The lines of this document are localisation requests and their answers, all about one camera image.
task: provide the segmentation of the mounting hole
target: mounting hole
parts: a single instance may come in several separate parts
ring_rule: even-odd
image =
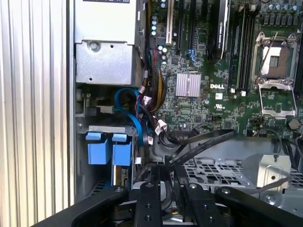
[[[145,219],[146,221],[151,221],[151,220],[152,220],[152,218],[151,218],[150,215],[145,216],[144,219]]]

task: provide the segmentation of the heatsink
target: heatsink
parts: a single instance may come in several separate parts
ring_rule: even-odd
[[[176,84],[176,96],[200,97],[201,74],[178,73]]]

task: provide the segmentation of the cpu socket lever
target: cpu socket lever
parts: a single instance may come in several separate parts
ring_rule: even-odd
[[[277,119],[287,116],[295,117],[297,106],[295,103],[293,81],[295,75],[295,58],[297,52],[297,39],[295,34],[288,37],[266,37],[260,32],[254,48],[252,75],[254,88],[258,89],[260,96],[261,112]],[[262,99],[262,90],[276,88],[289,91],[292,95],[292,110],[267,109]]]

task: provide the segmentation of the pci express slot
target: pci express slot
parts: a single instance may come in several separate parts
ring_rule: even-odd
[[[294,94],[296,98],[300,98],[303,93],[303,39],[301,38],[300,52],[297,66],[297,73],[294,82]]]
[[[192,50],[194,46],[194,34],[196,29],[196,0],[191,0],[190,2],[190,20],[188,29],[188,49]]]
[[[168,0],[167,9],[167,24],[166,24],[166,45],[172,45],[172,26],[173,26],[173,12],[174,0]]]
[[[242,31],[242,53],[239,61],[240,74],[237,88],[239,91],[248,92],[250,83],[250,65],[252,58],[252,51],[254,46],[254,28],[256,23],[256,13],[245,11],[244,23]]]
[[[177,37],[177,51],[181,51],[182,48],[182,35],[184,27],[184,0],[179,0],[178,6],[178,37]]]

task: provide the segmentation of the chip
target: chip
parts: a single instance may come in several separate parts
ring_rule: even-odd
[[[231,122],[225,122],[224,123],[224,128],[225,129],[230,129],[232,127],[232,123]]]
[[[165,44],[166,44],[165,38],[158,38],[157,44],[160,46],[165,46]]]
[[[172,58],[171,59],[171,64],[173,64],[173,65],[178,65],[178,62],[179,62],[179,58]]]
[[[200,123],[202,121],[202,117],[201,116],[196,116],[195,117],[195,122],[196,123]]]

